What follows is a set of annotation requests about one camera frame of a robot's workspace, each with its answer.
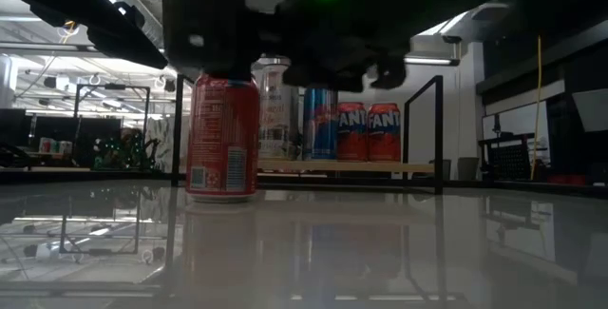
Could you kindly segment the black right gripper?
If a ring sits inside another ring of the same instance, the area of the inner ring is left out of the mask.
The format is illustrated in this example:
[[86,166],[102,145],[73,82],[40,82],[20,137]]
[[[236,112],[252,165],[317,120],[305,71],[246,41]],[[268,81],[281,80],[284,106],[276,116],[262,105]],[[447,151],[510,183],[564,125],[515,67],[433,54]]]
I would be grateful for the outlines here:
[[362,92],[367,65],[376,65],[371,87],[400,87],[414,26],[412,0],[283,0],[277,5],[277,53],[292,61],[283,83]]

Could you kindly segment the red Fanta can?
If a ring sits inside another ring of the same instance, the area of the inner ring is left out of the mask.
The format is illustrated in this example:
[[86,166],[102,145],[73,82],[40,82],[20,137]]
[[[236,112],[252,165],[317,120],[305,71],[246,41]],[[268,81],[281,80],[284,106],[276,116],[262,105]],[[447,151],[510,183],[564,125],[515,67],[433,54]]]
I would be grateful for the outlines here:
[[259,93],[252,81],[201,75],[192,90],[186,193],[244,202],[257,190]]
[[401,162],[401,119],[395,103],[373,104],[368,113],[371,162]]
[[338,104],[337,159],[366,162],[368,160],[368,115],[362,103]]

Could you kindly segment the blue silver Red Bull can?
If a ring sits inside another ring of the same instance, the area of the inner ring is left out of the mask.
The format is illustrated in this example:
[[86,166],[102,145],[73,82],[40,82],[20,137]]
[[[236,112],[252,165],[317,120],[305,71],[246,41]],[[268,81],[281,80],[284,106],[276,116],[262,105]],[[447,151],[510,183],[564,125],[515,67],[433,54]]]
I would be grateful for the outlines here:
[[303,160],[337,157],[338,94],[325,88],[307,88],[303,102]]

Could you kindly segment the white Celsius can orange print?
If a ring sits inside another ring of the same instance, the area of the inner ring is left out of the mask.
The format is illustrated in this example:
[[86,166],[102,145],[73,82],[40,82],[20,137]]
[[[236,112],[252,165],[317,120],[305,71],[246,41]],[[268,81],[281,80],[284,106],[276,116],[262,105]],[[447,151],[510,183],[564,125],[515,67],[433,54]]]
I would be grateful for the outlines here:
[[286,58],[260,58],[252,73],[259,93],[258,154],[261,160],[295,160],[298,155],[298,90],[286,85]]

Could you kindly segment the white patterned sheet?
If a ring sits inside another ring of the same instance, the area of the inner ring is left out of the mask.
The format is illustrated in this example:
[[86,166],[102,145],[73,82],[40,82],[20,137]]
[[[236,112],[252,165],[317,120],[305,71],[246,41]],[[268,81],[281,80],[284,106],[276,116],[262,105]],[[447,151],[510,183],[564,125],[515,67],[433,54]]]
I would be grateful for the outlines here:
[[[149,119],[147,121],[146,140],[157,140],[157,148],[152,153],[152,145],[146,152],[155,160],[155,168],[163,173],[171,173],[173,166],[175,118]],[[184,115],[180,127],[180,173],[186,172],[186,158],[190,116]]]

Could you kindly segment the black metal pipe rack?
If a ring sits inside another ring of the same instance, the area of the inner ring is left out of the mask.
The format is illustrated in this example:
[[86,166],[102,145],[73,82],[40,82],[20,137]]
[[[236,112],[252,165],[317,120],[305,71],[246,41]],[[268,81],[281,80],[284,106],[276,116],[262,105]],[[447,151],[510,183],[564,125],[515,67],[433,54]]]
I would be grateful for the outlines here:
[[[76,85],[76,94],[75,94],[75,104],[74,104],[74,109],[73,109],[73,118],[79,118],[79,105],[81,103],[82,100],[84,100],[89,93],[91,93],[93,90],[96,90],[98,87],[102,87],[106,90],[137,90],[137,89],[141,89],[145,91],[145,111],[143,114],[143,118],[142,119],[134,119],[134,120],[142,120],[142,134],[145,135],[145,132],[147,130],[147,121],[148,121],[148,117],[149,117],[149,104],[150,104],[150,95],[151,95],[151,88],[150,87],[143,87],[143,86],[129,86],[129,85],[122,85],[122,84],[105,84],[105,85],[91,85],[91,84],[78,84]],[[85,95],[85,96],[81,96],[80,92],[83,88],[88,88],[90,91]]]

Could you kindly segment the gray trash bin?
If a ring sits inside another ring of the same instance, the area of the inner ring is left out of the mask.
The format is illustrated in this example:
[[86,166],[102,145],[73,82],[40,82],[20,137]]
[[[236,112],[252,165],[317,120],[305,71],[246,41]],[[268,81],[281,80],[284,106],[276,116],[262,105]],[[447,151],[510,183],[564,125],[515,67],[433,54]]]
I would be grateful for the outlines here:
[[[435,178],[435,172],[434,172],[435,160],[430,160],[429,163],[433,166],[433,170],[430,172],[430,177],[432,179],[434,179]],[[449,181],[450,175],[451,175],[451,160],[450,159],[443,159],[442,171],[443,171],[443,180]]]
[[457,176],[459,181],[476,181],[479,168],[478,157],[462,157],[457,162]]

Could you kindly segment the person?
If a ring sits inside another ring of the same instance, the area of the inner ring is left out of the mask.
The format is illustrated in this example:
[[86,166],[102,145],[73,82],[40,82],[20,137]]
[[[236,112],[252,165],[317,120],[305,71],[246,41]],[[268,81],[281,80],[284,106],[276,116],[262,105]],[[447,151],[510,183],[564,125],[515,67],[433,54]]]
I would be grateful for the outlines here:
[[97,139],[94,170],[139,170],[151,171],[156,168],[156,151],[160,141],[146,140],[137,128],[123,128],[118,138]]

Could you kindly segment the distant drink cans row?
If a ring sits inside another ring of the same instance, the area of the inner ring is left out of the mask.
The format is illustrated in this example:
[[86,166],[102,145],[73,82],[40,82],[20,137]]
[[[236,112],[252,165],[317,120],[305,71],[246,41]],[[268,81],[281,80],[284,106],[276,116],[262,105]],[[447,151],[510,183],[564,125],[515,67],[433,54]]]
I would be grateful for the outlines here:
[[47,137],[42,137],[39,142],[40,153],[70,154],[72,147],[71,141],[57,141]]

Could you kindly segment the wooden shelf black metal frame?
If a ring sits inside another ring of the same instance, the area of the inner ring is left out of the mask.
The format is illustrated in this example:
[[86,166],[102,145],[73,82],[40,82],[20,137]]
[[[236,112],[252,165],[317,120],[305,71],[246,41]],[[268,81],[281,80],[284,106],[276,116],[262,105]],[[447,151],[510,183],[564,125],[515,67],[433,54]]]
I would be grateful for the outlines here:
[[[174,126],[174,147],[172,155],[172,168],[169,173],[169,180],[172,186],[177,186],[180,179],[180,139],[181,139],[181,119],[182,119],[182,91],[184,81],[189,79],[183,74],[178,75],[176,107],[175,107],[175,126]],[[404,110],[408,111],[409,106],[422,96],[430,87],[435,87],[435,133],[434,133],[434,164],[398,164],[398,163],[358,163],[358,162],[337,162],[337,161],[280,161],[280,160],[258,160],[255,164],[256,169],[271,170],[317,170],[317,171],[368,171],[368,172],[433,172],[434,180],[430,183],[434,187],[434,194],[441,195],[444,191],[445,178],[443,175],[443,124],[444,124],[444,77],[436,75],[416,91],[405,103]]]

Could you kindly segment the black metal table frame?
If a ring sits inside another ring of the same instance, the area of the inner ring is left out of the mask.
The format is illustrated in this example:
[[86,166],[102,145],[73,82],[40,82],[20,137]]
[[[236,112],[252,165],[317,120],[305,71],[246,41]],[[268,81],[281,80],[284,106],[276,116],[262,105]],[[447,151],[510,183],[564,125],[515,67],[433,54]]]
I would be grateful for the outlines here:
[[[160,184],[170,185],[172,176],[162,173],[122,172],[122,171],[22,171],[20,169],[1,169],[0,186],[9,185],[38,185],[43,183],[103,183],[111,185],[123,184]],[[260,190],[290,189],[290,190],[330,190],[330,191],[371,191],[371,192],[401,192],[407,189],[419,188],[432,194],[436,182],[433,180],[389,180],[379,178],[323,178],[301,177],[295,175],[274,174],[257,177],[257,188]],[[483,182],[483,181],[444,181],[442,192],[446,194],[451,188],[468,189],[501,189],[538,194],[570,196],[575,198],[603,199],[608,201],[608,186],[567,185],[553,183],[529,182]]]

